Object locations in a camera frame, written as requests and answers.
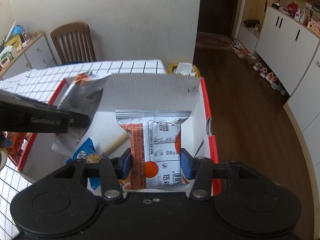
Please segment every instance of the screw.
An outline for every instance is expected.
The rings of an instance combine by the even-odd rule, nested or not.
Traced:
[[[143,203],[145,203],[145,204],[151,204],[152,201],[151,201],[150,199],[144,199],[144,200],[143,200]]]
[[[196,189],[192,192],[192,194],[196,198],[204,198],[208,195],[208,193],[203,189]]]
[[[117,198],[120,196],[120,192],[117,191],[117,190],[114,190],[114,189],[111,189],[111,190],[107,190],[104,195],[107,197],[107,198]]]
[[[152,201],[153,201],[153,202],[160,202],[160,201],[161,201],[161,199],[160,199],[160,198],[158,198],[158,197],[154,197],[154,198],[152,199]]]

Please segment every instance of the rug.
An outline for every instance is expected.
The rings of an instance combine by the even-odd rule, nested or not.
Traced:
[[[197,32],[196,48],[232,50],[231,38],[214,33]]]

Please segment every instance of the orange and white snack package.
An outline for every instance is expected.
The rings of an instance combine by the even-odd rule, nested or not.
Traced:
[[[181,184],[181,124],[191,111],[117,110],[131,140],[131,189]]]

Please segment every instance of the dark wooden floor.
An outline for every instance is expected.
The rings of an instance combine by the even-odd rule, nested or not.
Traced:
[[[295,233],[313,239],[313,201],[303,153],[283,109],[288,98],[273,90],[232,51],[196,49],[205,78],[220,163],[236,158],[292,190],[302,202]]]

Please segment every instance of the chair backrest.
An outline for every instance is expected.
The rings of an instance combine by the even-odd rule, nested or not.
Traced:
[[[63,64],[96,60],[89,25],[75,22],[62,25],[50,34]]]

